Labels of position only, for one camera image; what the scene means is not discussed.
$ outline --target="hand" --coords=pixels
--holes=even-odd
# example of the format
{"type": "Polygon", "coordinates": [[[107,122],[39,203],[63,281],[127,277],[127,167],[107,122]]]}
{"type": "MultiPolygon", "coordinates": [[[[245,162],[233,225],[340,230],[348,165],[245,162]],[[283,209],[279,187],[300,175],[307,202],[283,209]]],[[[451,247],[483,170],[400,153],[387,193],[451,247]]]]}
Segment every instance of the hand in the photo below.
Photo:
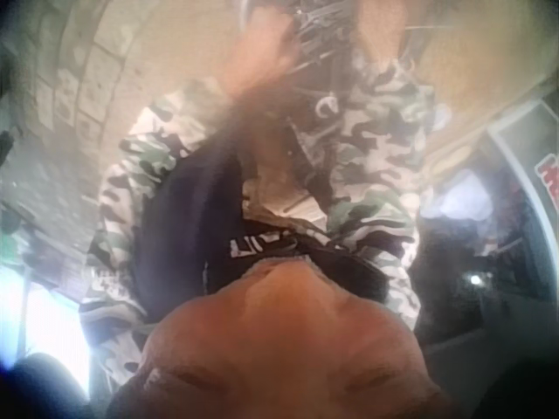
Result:
{"type": "Polygon", "coordinates": [[[359,35],[381,70],[398,58],[407,22],[404,0],[359,0],[359,35]]]}
{"type": "Polygon", "coordinates": [[[286,75],[298,55],[293,18],[274,7],[257,8],[217,81],[236,99],[286,75]]]}

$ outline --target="man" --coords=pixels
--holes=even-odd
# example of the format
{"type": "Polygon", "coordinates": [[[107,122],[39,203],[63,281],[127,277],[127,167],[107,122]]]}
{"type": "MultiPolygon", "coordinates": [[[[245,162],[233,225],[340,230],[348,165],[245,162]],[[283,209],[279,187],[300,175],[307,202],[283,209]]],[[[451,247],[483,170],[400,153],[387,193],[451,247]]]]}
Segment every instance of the man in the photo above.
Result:
{"type": "Polygon", "coordinates": [[[216,78],[145,109],[122,142],[81,307],[97,359],[123,386],[109,415],[446,412],[411,331],[419,303],[405,270],[431,88],[395,59],[403,4],[363,0],[359,16],[374,62],[355,61],[327,233],[243,218],[235,105],[285,76],[298,53],[293,20],[274,8],[254,12],[216,78]]]}

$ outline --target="camouflage jacket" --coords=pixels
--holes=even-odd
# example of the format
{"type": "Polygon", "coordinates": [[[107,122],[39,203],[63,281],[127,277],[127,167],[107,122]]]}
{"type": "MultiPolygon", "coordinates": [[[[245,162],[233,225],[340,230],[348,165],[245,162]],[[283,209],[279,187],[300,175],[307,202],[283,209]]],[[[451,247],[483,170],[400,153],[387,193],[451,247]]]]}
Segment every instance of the camouflage jacket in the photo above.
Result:
{"type": "MultiPolygon", "coordinates": [[[[418,245],[415,216],[432,89],[419,85],[396,61],[383,73],[354,61],[358,80],[342,112],[338,141],[330,146],[335,164],[328,231],[297,223],[293,228],[321,244],[343,246],[380,269],[389,283],[385,305],[413,328],[420,304],[406,269],[418,245]]],[[[130,270],[144,203],[180,159],[224,126],[234,108],[216,80],[187,83],[142,111],[121,142],[124,160],[104,178],[100,221],[84,269],[91,287],[80,316],[94,359],[116,386],[134,374],[155,326],[146,322],[130,270]]],[[[301,146],[316,154],[306,138],[300,135],[301,146]]]]}

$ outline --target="red sign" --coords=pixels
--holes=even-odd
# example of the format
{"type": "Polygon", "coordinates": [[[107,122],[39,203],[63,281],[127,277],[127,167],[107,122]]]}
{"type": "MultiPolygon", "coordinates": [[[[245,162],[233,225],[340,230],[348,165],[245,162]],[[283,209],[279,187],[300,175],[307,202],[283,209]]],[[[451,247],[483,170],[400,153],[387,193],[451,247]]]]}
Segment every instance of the red sign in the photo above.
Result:
{"type": "Polygon", "coordinates": [[[535,167],[535,172],[545,185],[551,201],[556,206],[556,210],[559,210],[559,165],[557,165],[557,155],[548,155],[535,167]]]}

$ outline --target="camouflage sleeve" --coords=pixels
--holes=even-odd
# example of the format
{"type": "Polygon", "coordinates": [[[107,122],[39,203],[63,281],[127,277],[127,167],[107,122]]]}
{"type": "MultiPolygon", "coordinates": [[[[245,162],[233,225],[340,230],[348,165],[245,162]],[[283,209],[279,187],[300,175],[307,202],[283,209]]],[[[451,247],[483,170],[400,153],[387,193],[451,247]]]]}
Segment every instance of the camouflage sleeve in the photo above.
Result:
{"type": "Polygon", "coordinates": [[[223,126],[230,109],[214,79],[191,81],[164,96],[142,111],[121,142],[125,158],[103,180],[100,221],[84,268],[91,285],[79,311],[93,358],[117,385],[133,375],[150,330],[129,269],[143,203],[179,159],[223,126]]]}
{"type": "Polygon", "coordinates": [[[396,60],[382,73],[359,57],[354,67],[358,80],[333,146],[328,233],[387,275],[386,305],[413,328],[420,304],[406,270],[418,247],[415,219],[433,91],[396,60]]]}

